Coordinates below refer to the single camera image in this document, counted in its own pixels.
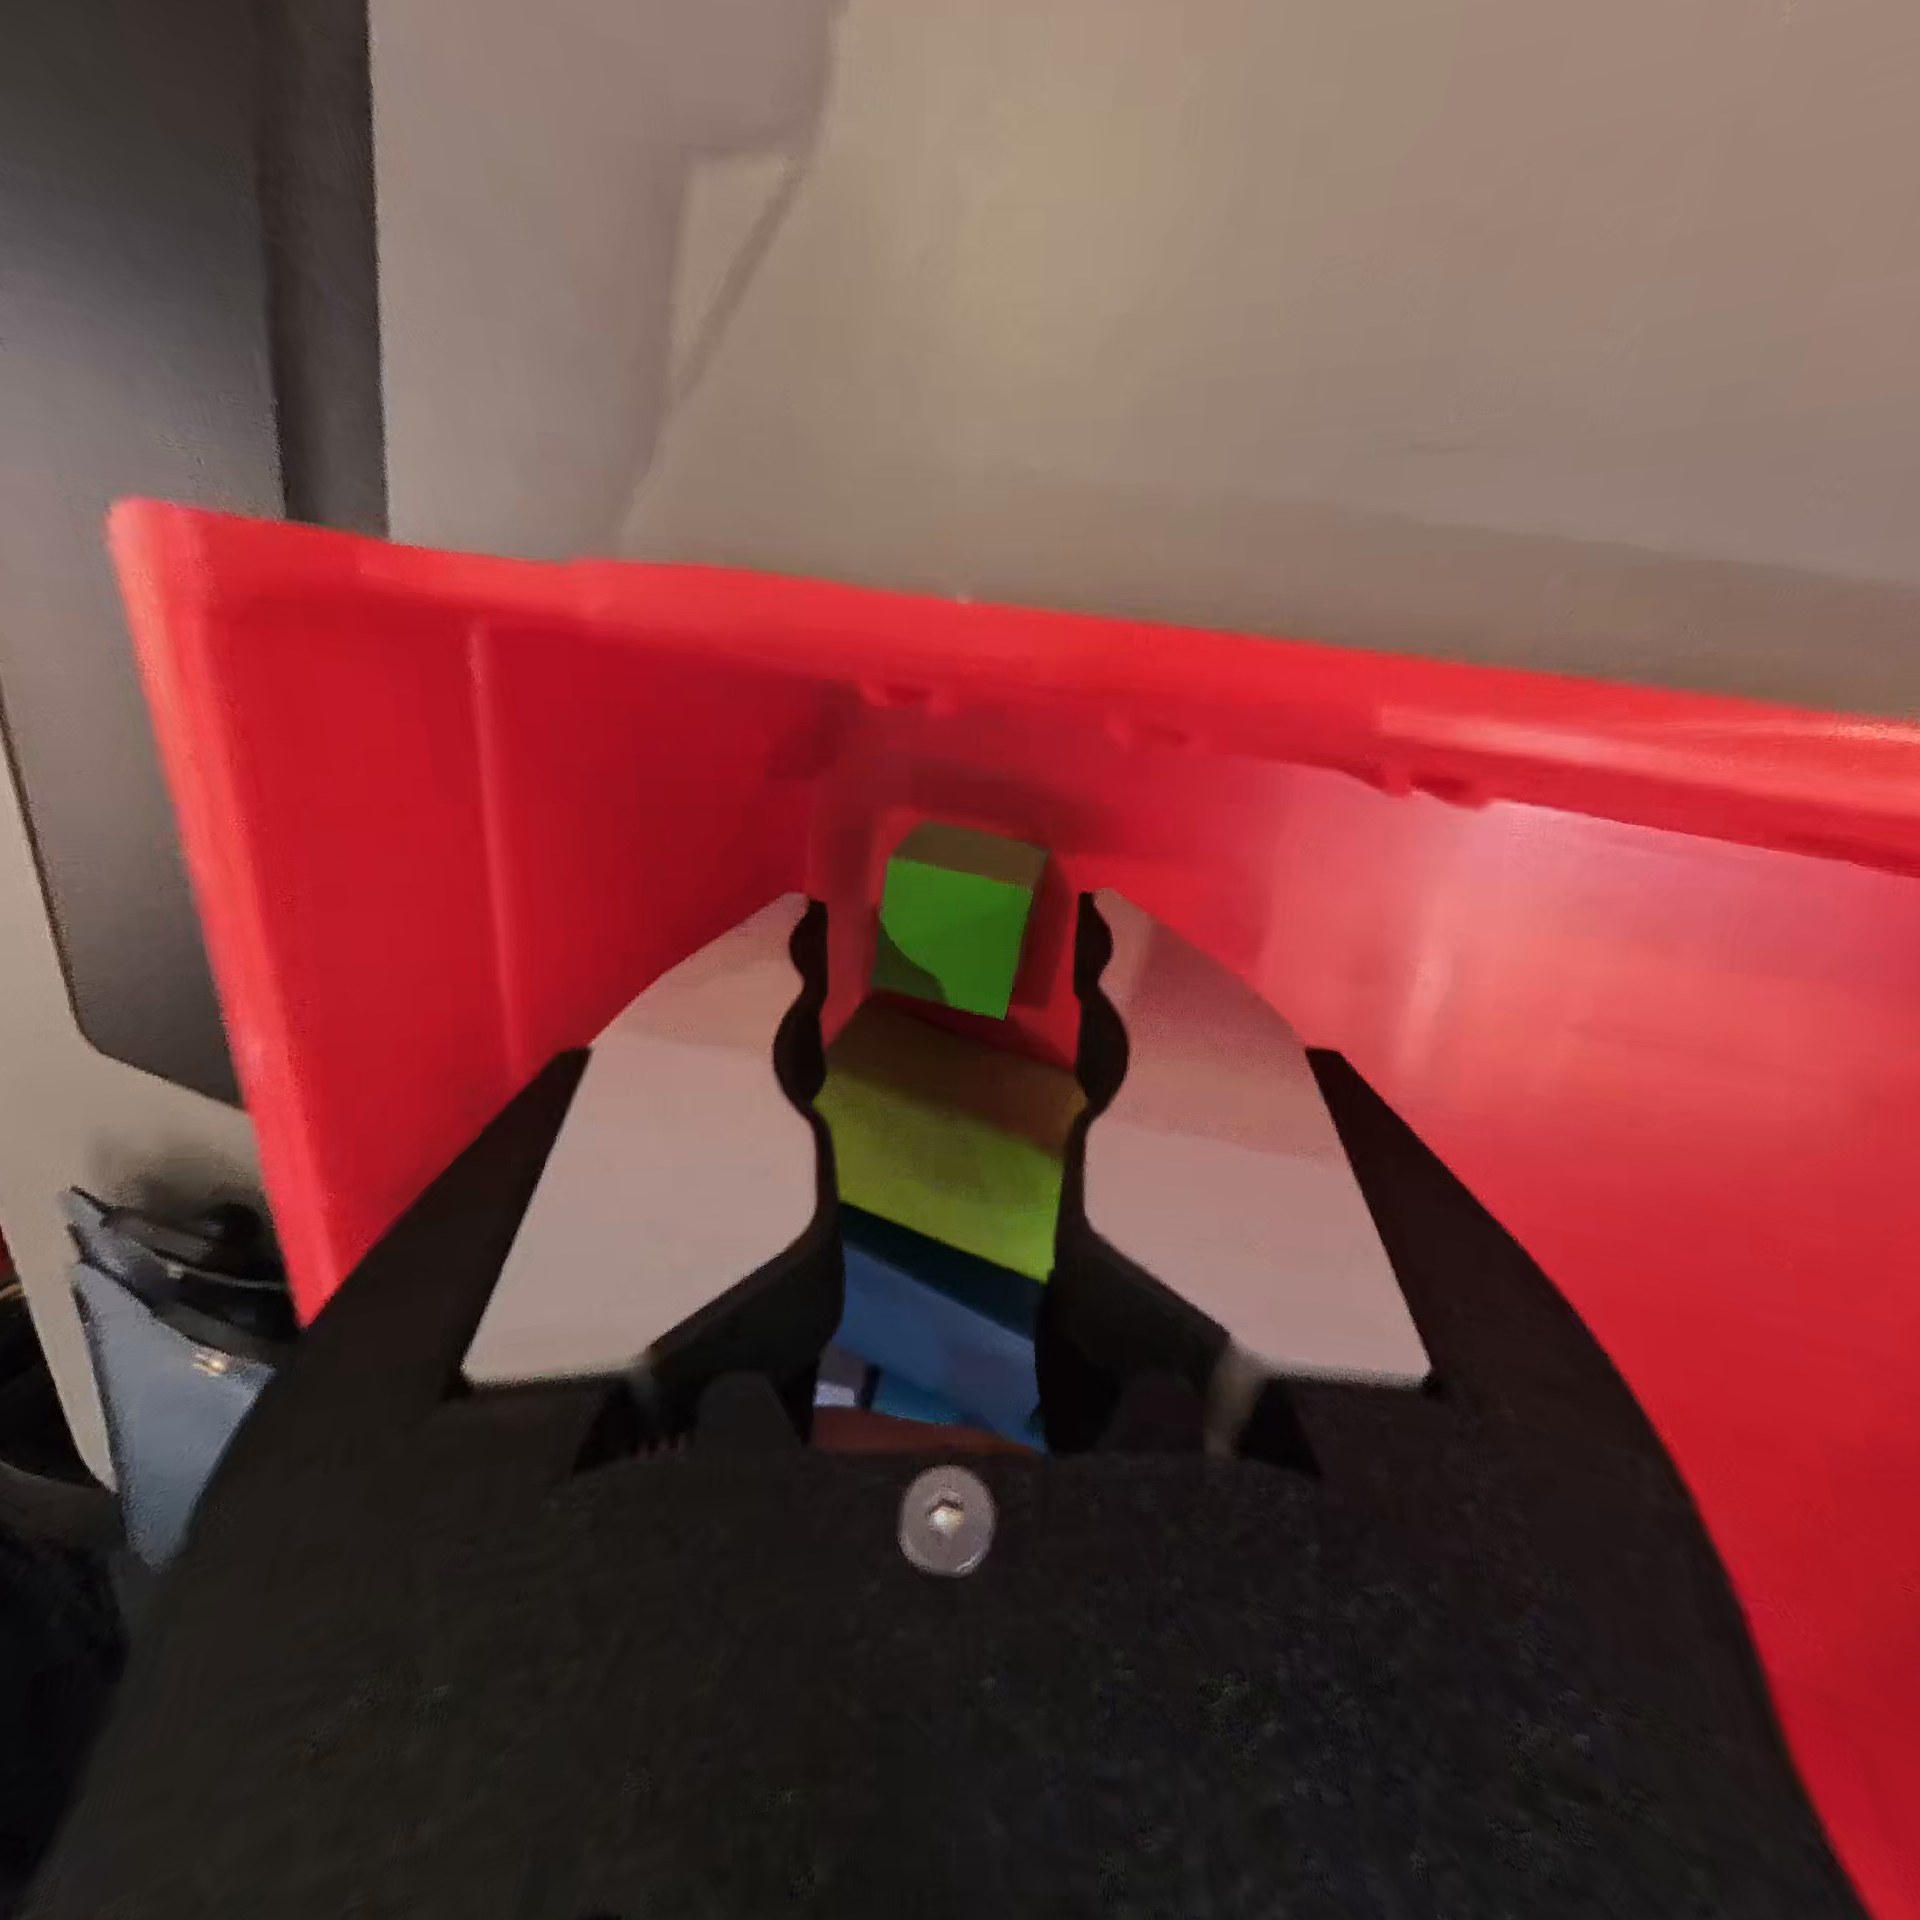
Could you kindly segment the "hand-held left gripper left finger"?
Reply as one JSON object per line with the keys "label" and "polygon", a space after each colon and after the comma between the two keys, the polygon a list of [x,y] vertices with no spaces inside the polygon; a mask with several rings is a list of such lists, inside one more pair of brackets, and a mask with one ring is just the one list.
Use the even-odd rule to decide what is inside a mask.
{"label": "hand-held left gripper left finger", "polygon": [[466,1346],[472,1384],[699,1397],[757,1370],[812,1393],[842,1316],[827,985],[830,914],[786,892],[592,1041]]}

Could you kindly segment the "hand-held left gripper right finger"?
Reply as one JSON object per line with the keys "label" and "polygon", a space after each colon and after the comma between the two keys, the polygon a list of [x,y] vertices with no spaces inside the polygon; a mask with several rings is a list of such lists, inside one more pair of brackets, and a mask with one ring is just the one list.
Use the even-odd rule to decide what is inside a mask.
{"label": "hand-held left gripper right finger", "polygon": [[1073,1075],[1050,1354],[1199,1397],[1434,1374],[1310,1051],[1116,889],[1073,917]]}

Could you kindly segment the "long green wooden block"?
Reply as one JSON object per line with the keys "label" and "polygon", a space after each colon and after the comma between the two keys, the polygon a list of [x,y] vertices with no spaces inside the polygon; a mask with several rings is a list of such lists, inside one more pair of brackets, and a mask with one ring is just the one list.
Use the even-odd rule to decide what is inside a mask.
{"label": "long green wooden block", "polygon": [[1084,1109],[1072,1069],[867,1003],[817,1097],[846,1205],[1045,1284],[1064,1150]]}

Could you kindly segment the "red plastic bin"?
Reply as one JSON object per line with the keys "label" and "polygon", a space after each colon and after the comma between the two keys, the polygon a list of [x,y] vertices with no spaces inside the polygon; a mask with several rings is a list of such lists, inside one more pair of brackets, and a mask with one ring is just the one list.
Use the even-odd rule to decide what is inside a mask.
{"label": "red plastic bin", "polygon": [[304,1319],[564,1047],[1002,818],[1339,1051],[1675,1452],[1916,1915],[1916,724],[779,572],[107,513]]}

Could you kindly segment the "green wooden cube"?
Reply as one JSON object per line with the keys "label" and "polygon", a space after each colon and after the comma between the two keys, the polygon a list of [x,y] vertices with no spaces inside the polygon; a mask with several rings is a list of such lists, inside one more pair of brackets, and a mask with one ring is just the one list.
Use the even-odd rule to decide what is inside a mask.
{"label": "green wooden cube", "polygon": [[882,867],[872,985],[978,1020],[1006,1020],[1029,921],[1042,892],[1042,847],[923,818]]}

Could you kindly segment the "grey bag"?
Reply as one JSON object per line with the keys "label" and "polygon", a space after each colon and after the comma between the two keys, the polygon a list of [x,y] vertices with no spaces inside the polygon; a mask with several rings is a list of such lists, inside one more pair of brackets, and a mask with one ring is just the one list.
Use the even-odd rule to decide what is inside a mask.
{"label": "grey bag", "polygon": [[59,1209],[123,1537],[161,1570],[297,1346],[289,1269],[266,1213],[243,1201],[161,1217],[67,1189]]}

